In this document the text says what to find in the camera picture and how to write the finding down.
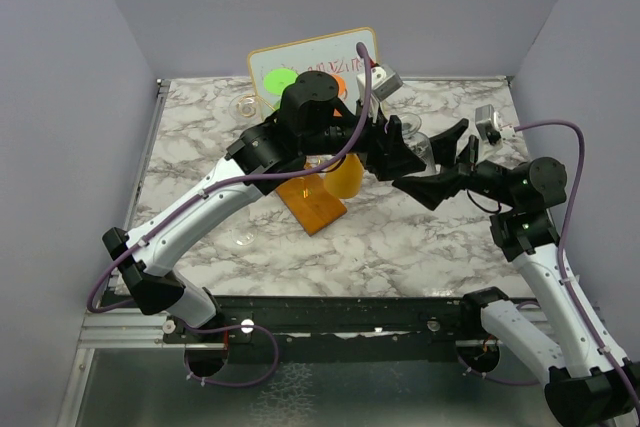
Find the orange plastic wine glass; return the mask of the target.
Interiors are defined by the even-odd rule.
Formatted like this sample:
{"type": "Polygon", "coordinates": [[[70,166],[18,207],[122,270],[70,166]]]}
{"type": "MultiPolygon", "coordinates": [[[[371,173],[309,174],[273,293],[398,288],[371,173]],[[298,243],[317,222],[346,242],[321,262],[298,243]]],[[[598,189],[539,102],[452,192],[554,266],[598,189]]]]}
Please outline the orange plastic wine glass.
{"type": "Polygon", "coordinates": [[[347,84],[344,78],[338,74],[331,74],[331,77],[336,81],[338,85],[338,97],[345,102],[348,97],[347,84]]]}

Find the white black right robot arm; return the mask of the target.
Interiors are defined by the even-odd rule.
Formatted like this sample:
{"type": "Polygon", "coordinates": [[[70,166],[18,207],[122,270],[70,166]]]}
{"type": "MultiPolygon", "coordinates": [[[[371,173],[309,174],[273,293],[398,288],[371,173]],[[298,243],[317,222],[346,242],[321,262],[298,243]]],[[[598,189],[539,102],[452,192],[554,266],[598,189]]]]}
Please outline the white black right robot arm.
{"type": "Polygon", "coordinates": [[[589,426],[639,411],[639,365],[630,360],[589,303],[565,255],[568,228],[550,208],[573,206],[577,186],[565,166],[540,157],[509,169],[490,161],[521,127],[479,121],[462,151],[456,129],[433,140],[436,175],[403,177],[394,187],[434,210],[460,191],[505,206],[490,217],[495,245],[524,278],[545,314],[549,338],[497,288],[464,296],[459,314],[469,337],[497,338],[535,375],[549,410],[563,426],[589,426]]]}

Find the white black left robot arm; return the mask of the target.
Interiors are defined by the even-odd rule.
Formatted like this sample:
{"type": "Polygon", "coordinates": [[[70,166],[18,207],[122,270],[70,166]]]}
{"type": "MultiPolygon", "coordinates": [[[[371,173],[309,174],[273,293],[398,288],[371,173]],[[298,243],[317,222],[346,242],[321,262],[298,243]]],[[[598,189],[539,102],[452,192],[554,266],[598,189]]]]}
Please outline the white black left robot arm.
{"type": "Polygon", "coordinates": [[[309,156],[329,156],[330,168],[349,154],[380,181],[421,172],[424,162],[405,145],[397,116],[377,103],[403,84],[388,66],[359,78],[364,89],[352,113],[331,75],[307,71],[281,94],[280,106],[246,129],[213,169],[178,201],[130,231],[112,228],[103,242],[133,299],[145,315],[166,311],[186,322],[195,339],[220,332],[213,297],[175,272],[177,261],[202,237],[286,181],[308,173],[309,156]]]}

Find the green plastic wine glass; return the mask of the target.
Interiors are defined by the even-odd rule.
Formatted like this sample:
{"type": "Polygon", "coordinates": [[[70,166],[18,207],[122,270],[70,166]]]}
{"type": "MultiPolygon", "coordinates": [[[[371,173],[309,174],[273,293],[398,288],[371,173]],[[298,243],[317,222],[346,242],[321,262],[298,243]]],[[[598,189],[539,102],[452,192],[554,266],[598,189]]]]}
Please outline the green plastic wine glass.
{"type": "Polygon", "coordinates": [[[279,107],[279,102],[285,88],[293,84],[297,77],[298,74],[294,70],[284,67],[273,69],[265,75],[263,86],[266,92],[274,98],[274,108],[279,107]]]}

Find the clear wine glass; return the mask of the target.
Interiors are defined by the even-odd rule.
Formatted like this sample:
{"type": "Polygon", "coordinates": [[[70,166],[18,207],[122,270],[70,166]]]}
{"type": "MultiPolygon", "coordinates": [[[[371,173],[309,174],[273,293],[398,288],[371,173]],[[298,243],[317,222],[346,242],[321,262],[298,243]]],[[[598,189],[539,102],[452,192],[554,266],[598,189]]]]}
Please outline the clear wine glass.
{"type": "Polygon", "coordinates": [[[256,229],[248,224],[236,226],[231,230],[231,240],[240,247],[251,245],[256,238],[256,229]]]}
{"type": "Polygon", "coordinates": [[[437,170],[433,150],[429,137],[421,131],[421,118],[413,113],[405,113],[401,114],[399,119],[402,123],[402,136],[405,145],[426,165],[426,174],[435,174],[437,170]]]}
{"type": "Polygon", "coordinates": [[[230,115],[239,123],[251,122],[261,115],[261,105],[254,94],[239,95],[229,105],[230,115]]]}

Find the yellow plastic wine glass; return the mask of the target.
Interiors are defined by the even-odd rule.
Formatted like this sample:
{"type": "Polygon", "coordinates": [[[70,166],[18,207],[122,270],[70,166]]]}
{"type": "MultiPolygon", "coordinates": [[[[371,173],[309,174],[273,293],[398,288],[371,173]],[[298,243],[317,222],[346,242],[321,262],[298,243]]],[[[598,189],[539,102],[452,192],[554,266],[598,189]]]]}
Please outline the yellow plastic wine glass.
{"type": "Polygon", "coordinates": [[[337,169],[325,175],[324,188],[334,197],[351,199],[359,193],[363,176],[364,167],[358,156],[348,154],[337,169]]]}

